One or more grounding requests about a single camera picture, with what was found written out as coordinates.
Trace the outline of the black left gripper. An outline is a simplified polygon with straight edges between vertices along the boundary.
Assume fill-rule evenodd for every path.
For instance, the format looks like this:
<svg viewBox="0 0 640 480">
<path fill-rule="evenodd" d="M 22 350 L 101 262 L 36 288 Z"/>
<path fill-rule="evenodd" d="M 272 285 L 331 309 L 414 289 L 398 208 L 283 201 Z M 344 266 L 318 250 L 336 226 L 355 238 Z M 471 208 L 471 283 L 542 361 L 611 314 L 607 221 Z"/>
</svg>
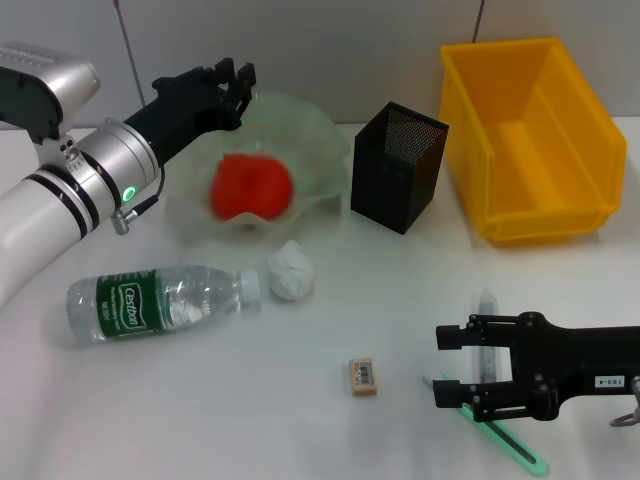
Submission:
<svg viewBox="0 0 640 480">
<path fill-rule="evenodd" d="M 124 123 L 143 137 L 157 163 L 164 165 L 205 133 L 238 129 L 255 85 L 254 65 L 235 71 L 227 57 L 212 67 L 154 80 L 156 99 Z"/>
</svg>

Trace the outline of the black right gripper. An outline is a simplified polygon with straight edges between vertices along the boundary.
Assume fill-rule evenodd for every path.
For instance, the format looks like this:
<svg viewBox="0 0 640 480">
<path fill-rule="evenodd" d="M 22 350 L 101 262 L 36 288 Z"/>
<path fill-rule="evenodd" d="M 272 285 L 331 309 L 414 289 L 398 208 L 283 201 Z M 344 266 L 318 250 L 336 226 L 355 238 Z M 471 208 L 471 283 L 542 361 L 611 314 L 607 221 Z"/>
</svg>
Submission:
<svg viewBox="0 0 640 480">
<path fill-rule="evenodd" d="M 466 405 L 475 421 L 554 420 L 575 397 L 630 395 L 639 375 L 638 327 L 563 328 L 538 312 L 471 314 L 463 327 L 437 326 L 436 341 L 439 350 L 510 346 L 514 382 L 432 383 L 438 408 Z"/>
</svg>

